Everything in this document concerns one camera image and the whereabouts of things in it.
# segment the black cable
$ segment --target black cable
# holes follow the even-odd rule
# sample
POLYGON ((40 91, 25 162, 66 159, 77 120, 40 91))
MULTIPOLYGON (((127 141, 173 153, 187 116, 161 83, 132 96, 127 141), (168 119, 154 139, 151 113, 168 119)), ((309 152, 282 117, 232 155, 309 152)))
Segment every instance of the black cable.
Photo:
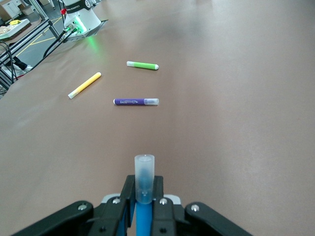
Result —
POLYGON ((57 0, 58 4, 59 4, 59 8, 60 8, 60 12, 61 12, 61 5, 60 5, 60 1, 57 0))
POLYGON ((11 83, 13 84, 14 83, 14 76, 15 76, 16 80, 18 80, 18 78, 16 77, 16 72, 15 72, 14 65, 13 65, 13 58, 12 58, 11 49, 10 49, 10 46, 6 42, 0 40, 0 43, 3 43, 7 46, 7 49, 6 49, 5 46, 0 44, 5 49, 5 51, 9 54, 9 58, 11 61, 11 83))
POLYGON ((67 10, 65 11, 65 14, 64 14, 64 21, 65 21, 65 18, 66 18, 66 14, 67 14, 67 10))
POLYGON ((56 40, 47 48, 47 50, 45 51, 44 55, 43 55, 43 58, 46 57, 48 51, 61 39, 61 37, 66 33, 65 30, 63 30, 61 32, 61 34, 58 36, 58 38, 56 38, 56 40))
POLYGON ((32 71, 35 67, 37 67, 43 60, 45 60, 45 58, 46 57, 48 57, 53 51, 55 51, 61 44, 63 44, 66 40, 67 40, 67 38, 69 38, 70 37, 70 35, 72 35, 74 32, 77 32, 78 31, 78 28, 75 28, 75 29, 73 29, 71 32, 70 32, 70 34, 69 35, 67 35, 64 39, 63 39, 63 41, 61 41, 49 54, 47 54, 43 59, 41 59, 35 66, 33 66, 33 68, 30 70, 30 71, 32 71))

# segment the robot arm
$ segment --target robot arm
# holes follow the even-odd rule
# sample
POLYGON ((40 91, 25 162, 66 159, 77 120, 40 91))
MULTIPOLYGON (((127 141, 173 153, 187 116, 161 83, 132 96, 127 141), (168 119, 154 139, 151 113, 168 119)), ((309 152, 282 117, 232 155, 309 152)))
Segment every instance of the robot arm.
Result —
MULTIPOLYGON (((75 202, 14 236, 126 236, 135 203, 135 176, 127 176, 121 193, 106 196, 98 207, 75 202)), ((164 195, 163 177, 155 176, 151 236, 250 235, 203 203, 183 208, 178 197, 164 195)))
POLYGON ((63 0, 63 2, 67 12, 64 28, 79 29, 69 37, 69 40, 93 35, 103 25, 88 0, 63 0))

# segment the marker cap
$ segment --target marker cap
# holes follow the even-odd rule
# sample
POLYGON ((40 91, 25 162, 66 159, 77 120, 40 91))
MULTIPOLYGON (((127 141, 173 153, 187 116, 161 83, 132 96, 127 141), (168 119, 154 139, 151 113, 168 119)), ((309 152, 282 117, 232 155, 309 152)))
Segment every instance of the marker cap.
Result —
POLYGON ((159 99, 158 98, 145 98, 144 105, 158 105, 159 99))
POLYGON ((142 204, 152 202, 154 181, 154 156, 137 155, 134 158, 136 200, 142 204))
POLYGON ((68 94, 68 97, 70 98, 70 99, 73 99, 76 95, 78 95, 79 94, 79 92, 77 91, 77 90, 75 90, 75 91, 73 91, 73 92, 71 92, 70 94, 68 94))

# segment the green light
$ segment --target green light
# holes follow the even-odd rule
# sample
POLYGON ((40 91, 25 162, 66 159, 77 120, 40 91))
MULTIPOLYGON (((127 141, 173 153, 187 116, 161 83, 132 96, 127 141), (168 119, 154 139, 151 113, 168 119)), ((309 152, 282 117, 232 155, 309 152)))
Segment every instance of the green light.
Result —
POLYGON ((73 29, 72 33, 75 33, 79 30, 80 28, 77 26, 76 28, 73 29))
POLYGON ((84 33, 84 32, 86 32, 86 31, 87 31, 87 28, 85 28, 85 26, 84 26, 84 24, 82 23, 82 21, 80 20, 80 18, 76 16, 75 19, 76 19, 76 22, 77 22, 77 24, 78 24, 80 30, 81 30, 79 33, 84 33))
POLYGON ((96 42, 94 37, 88 37, 87 38, 90 47, 93 49, 94 53, 99 53, 99 45, 96 42))

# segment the green marker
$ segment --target green marker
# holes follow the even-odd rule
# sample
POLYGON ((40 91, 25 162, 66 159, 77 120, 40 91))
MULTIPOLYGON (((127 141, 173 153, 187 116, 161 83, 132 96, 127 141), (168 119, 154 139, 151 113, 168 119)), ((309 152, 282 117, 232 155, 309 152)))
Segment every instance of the green marker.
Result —
POLYGON ((149 63, 134 62, 134 61, 127 61, 127 66, 140 67, 140 68, 151 69, 151 70, 158 69, 157 64, 149 64, 149 63))

